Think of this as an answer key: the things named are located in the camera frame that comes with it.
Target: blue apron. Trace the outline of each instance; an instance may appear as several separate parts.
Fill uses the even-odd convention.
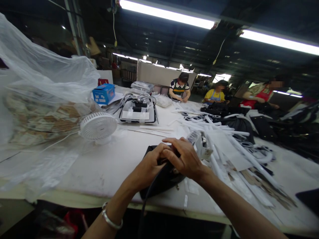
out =
[[[210,98],[210,100],[220,101],[220,93],[219,93],[219,97],[214,97],[214,94],[215,94],[215,89],[214,89],[214,92],[213,92],[212,97]]]

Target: ceiling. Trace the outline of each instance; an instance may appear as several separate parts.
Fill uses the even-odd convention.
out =
[[[63,0],[53,1],[64,6]],[[237,34],[238,29],[254,27],[319,45],[317,0],[147,1],[214,17],[219,20],[218,27],[207,30],[119,9],[115,14],[115,32],[117,48],[123,54],[149,54],[166,66],[171,62],[192,64],[204,74],[227,73],[233,75],[232,81],[238,82],[266,81],[277,74],[290,74],[292,89],[319,98],[318,56],[243,39]],[[79,0],[79,3],[87,35],[100,45],[114,45],[113,15],[107,11],[110,1]],[[22,12],[70,29],[66,12],[49,1],[3,0],[0,11],[6,16]]]

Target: yellow shirt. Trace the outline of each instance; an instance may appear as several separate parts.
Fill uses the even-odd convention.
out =
[[[206,93],[204,99],[207,98],[207,99],[210,100],[210,98],[213,96],[213,92],[214,92],[214,89],[209,90],[209,91]],[[223,93],[222,91],[219,92],[219,93],[217,93],[217,92],[214,93],[214,97],[219,98],[219,95],[220,95],[220,100],[221,100],[221,101],[224,101],[224,100],[225,100],[225,95],[224,95],[224,93]]]

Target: red apron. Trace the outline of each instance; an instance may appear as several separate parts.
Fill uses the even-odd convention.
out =
[[[270,94],[272,93],[272,90],[269,90],[269,93],[266,94],[264,93],[264,90],[266,89],[267,85],[265,86],[265,88],[259,93],[257,94],[255,97],[258,98],[262,98],[264,99],[266,102],[268,101]],[[257,101],[253,101],[253,100],[243,100],[243,102],[241,104],[245,105],[245,106],[251,106],[252,109],[255,109],[255,103]]]

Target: wire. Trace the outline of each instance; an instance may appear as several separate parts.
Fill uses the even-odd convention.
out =
[[[66,10],[64,7],[58,5],[57,3],[55,3],[54,1],[48,0],[49,2],[53,3],[54,5],[57,5],[58,7],[62,8],[63,10]]]
[[[114,13],[113,13],[113,32],[114,32],[115,41],[117,41],[117,40],[116,40],[116,35],[115,35],[114,23],[115,23],[115,18],[114,18]]]
[[[40,153],[42,153],[43,151],[47,150],[48,148],[52,147],[53,145],[56,145],[57,143],[60,143],[61,141],[65,140],[66,138],[68,138],[70,135],[72,134],[76,134],[76,133],[79,133],[78,132],[75,132],[75,133],[71,133],[71,134],[68,134],[66,137],[64,137],[63,139],[59,140],[58,142],[55,142],[54,144],[51,144],[50,146],[46,147],[44,150],[42,150]]]
[[[216,61],[217,61],[217,58],[218,58],[218,56],[219,56],[219,53],[220,53],[220,51],[221,51],[221,49],[222,49],[222,46],[223,46],[223,44],[224,44],[226,38],[227,38],[227,36],[225,37],[225,39],[223,40],[222,44],[220,45],[219,52],[218,52],[217,57],[215,58],[215,60],[214,60],[214,62],[213,62],[213,65],[215,65],[215,63],[216,63]]]

